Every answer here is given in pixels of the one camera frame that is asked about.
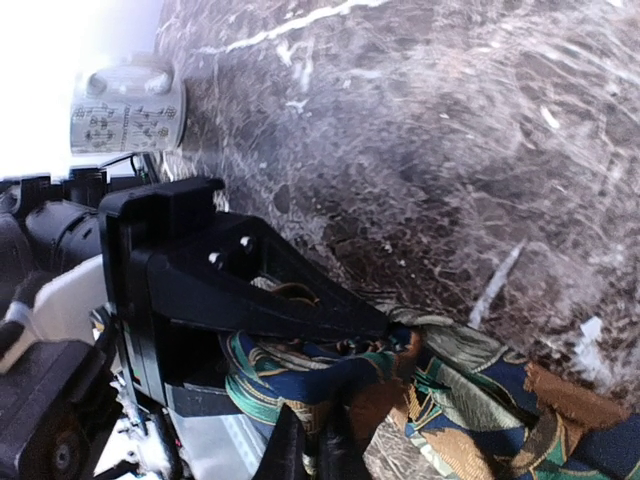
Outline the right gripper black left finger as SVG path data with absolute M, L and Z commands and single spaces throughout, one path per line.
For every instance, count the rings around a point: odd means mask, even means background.
M 304 426 L 284 405 L 256 471 L 256 480 L 305 480 L 304 447 Z

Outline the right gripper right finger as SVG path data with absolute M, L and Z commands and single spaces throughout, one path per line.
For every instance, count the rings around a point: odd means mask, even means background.
M 322 431 L 318 445 L 318 479 L 366 480 L 370 472 L 356 446 L 351 425 L 334 414 Z

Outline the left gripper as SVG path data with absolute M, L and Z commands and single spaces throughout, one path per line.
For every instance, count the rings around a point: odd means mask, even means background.
M 311 341 L 374 340 L 388 330 L 383 313 L 263 219 L 215 214 L 224 189 L 221 179 L 195 177 L 117 191 L 100 203 L 117 351 L 127 392 L 147 413 L 234 413 L 218 337 L 203 330 Z

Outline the camouflage patterned necktie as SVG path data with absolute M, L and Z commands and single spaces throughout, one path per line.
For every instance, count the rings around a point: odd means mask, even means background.
M 390 320 L 373 341 L 220 337 L 225 389 L 268 444 L 288 405 L 305 430 L 306 479 L 334 414 L 362 454 L 392 419 L 453 479 L 635 479 L 639 417 L 449 318 L 367 294 Z

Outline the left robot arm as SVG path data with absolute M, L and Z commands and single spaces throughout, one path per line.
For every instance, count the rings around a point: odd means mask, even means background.
M 183 417 L 232 414 L 222 332 L 314 342 L 373 340 L 385 315 L 327 278 L 263 219 L 218 210 L 224 184 L 152 183 L 78 168 L 69 179 L 5 180 L 3 282 L 101 256 L 102 302 L 116 310 L 125 374 L 144 407 Z

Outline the patterned mug with orange liquid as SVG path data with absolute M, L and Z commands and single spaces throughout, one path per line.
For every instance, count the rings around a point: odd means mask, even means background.
M 184 82 L 171 62 L 155 55 L 132 55 L 86 70 L 71 101 L 71 153 L 173 150 L 183 139 L 186 106 Z

